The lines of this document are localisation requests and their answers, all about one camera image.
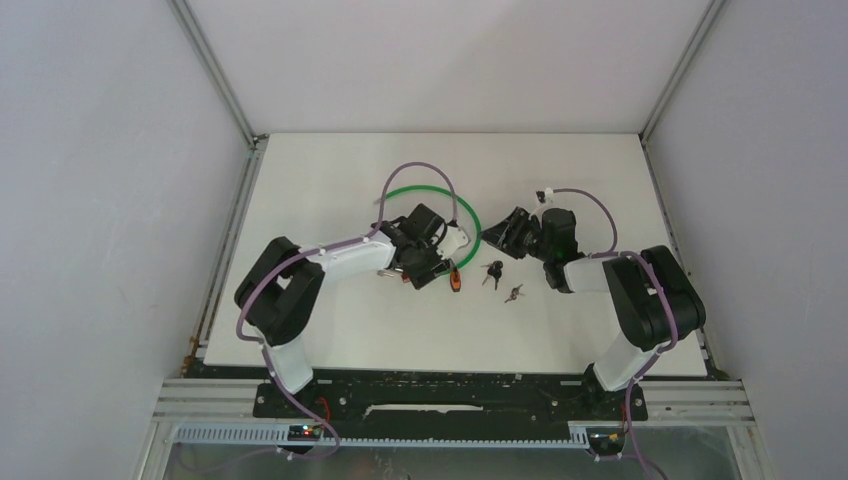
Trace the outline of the silver keys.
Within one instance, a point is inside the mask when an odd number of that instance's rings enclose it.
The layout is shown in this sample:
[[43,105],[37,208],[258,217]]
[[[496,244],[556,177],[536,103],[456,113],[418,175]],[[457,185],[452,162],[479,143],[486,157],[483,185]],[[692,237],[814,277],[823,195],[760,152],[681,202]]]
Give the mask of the silver keys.
[[509,303],[509,302],[517,300],[521,296],[524,296],[525,293],[522,291],[522,288],[523,288],[522,284],[519,284],[519,285],[513,287],[510,290],[510,293],[509,293],[508,297],[504,300],[504,302]]

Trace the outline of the black key bunch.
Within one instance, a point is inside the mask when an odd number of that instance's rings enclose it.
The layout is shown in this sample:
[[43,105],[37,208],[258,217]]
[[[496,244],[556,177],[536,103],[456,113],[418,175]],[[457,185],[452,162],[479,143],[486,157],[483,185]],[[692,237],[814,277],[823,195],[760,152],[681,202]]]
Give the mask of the black key bunch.
[[503,276],[503,261],[495,260],[487,265],[484,265],[484,268],[486,269],[486,274],[481,285],[486,286],[488,283],[491,283],[494,289],[498,290],[499,282]]

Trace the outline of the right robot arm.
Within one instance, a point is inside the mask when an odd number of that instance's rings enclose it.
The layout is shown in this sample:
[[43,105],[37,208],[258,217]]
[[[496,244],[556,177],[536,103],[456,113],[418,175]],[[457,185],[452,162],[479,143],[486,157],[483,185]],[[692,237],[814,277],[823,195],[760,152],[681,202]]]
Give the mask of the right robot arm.
[[548,285],[564,294],[609,295],[620,332],[584,375],[585,411],[606,418],[622,403],[620,390],[706,321],[703,301],[668,247],[588,256],[579,250],[575,214],[551,208],[533,215],[517,207],[480,238],[513,259],[542,263]]

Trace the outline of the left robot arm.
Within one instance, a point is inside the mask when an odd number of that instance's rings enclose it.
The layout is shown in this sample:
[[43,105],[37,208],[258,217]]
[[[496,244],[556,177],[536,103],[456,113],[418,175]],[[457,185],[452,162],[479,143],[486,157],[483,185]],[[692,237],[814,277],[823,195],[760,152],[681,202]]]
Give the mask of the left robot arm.
[[269,372],[281,387],[277,402],[292,416],[304,416],[316,403],[309,384],[313,368],[301,338],[321,289],[355,275],[388,271],[420,290],[457,264],[453,255],[470,237],[424,204],[406,216],[379,219],[366,235],[305,249],[285,236],[269,242],[234,294],[237,333],[259,344]]

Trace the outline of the green cable lock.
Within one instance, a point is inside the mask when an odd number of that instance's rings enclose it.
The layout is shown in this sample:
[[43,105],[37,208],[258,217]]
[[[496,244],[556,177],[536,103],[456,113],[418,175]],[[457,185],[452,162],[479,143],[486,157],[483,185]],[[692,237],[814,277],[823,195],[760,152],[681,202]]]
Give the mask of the green cable lock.
[[[433,185],[417,184],[417,185],[409,185],[409,186],[400,187],[400,188],[397,188],[397,189],[394,189],[394,190],[390,190],[385,195],[385,198],[391,199],[393,197],[396,197],[396,196],[399,196],[399,195],[404,195],[404,194],[411,193],[411,192],[430,192],[430,193],[440,194],[440,195],[443,195],[443,196],[446,196],[446,197],[451,197],[451,193],[448,189],[433,186]],[[456,202],[457,202],[457,205],[459,207],[461,207],[468,214],[468,216],[470,217],[470,219],[472,220],[473,225],[474,225],[474,233],[470,235],[471,240],[472,240],[471,247],[468,250],[465,257],[462,258],[456,264],[458,269],[463,269],[464,267],[468,266],[471,263],[471,261],[474,259],[474,257],[476,256],[476,254],[478,253],[478,251],[480,249],[480,246],[481,246],[480,234],[482,233],[482,224],[481,224],[481,221],[480,221],[479,216],[477,215],[476,211],[471,207],[471,205],[465,199],[458,196],[457,199],[456,199]]]

